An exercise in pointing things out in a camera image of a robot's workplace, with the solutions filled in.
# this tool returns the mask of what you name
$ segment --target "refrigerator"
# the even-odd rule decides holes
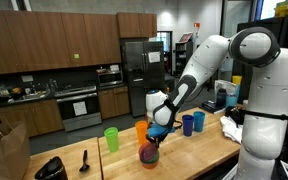
[[[133,117],[146,113],[150,90],[165,91],[163,42],[125,42],[122,46],[123,75],[129,85]]]

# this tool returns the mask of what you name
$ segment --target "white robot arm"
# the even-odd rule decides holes
[[[205,40],[188,61],[174,91],[164,102],[155,103],[153,124],[171,130],[178,109],[226,56],[253,67],[235,179],[270,179],[287,126],[288,49],[280,48],[265,28],[249,28],[232,38],[214,35]],[[157,139],[157,147],[170,131],[160,132],[152,135],[149,129],[148,133]]]

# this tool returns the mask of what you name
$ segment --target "pipe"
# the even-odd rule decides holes
[[[30,0],[24,0],[26,11],[32,11]]]
[[[18,5],[17,5],[16,0],[11,0],[11,2],[12,2],[12,6],[13,6],[14,11],[18,11],[19,9],[18,9]]]

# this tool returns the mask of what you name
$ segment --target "backsplash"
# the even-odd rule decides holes
[[[33,82],[36,88],[44,87],[46,83],[49,83],[50,79],[56,80],[58,84],[62,82],[76,82],[85,80],[94,80],[98,85],[96,69],[100,69],[101,66],[88,66],[78,68],[67,68],[47,71],[35,71],[16,74],[4,74],[0,75],[0,85],[4,84],[5,87],[31,87],[31,82],[23,82],[22,76],[32,75]],[[102,65],[102,68],[109,68],[109,65]]]

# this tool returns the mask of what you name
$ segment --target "wooden countertop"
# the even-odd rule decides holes
[[[80,173],[83,165],[83,153],[87,150],[87,164],[90,169]],[[35,173],[44,166],[50,159],[59,156],[65,166],[68,179],[102,179],[101,163],[99,157],[98,138],[91,138],[85,141],[74,143],[61,148],[53,149],[44,153],[31,156],[31,162],[24,175],[24,180],[34,179]]]
[[[179,113],[177,120],[184,114],[200,110],[194,108]],[[159,164],[154,169],[142,167],[138,156],[135,128],[119,132],[120,149],[110,153],[105,137],[99,138],[100,155],[104,179],[194,179],[225,160],[239,153],[240,145],[224,137],[220,117],[205,112],[205,126],[202,133],[193,132],[185,137],[183,130],[170,133],[161,143]]]

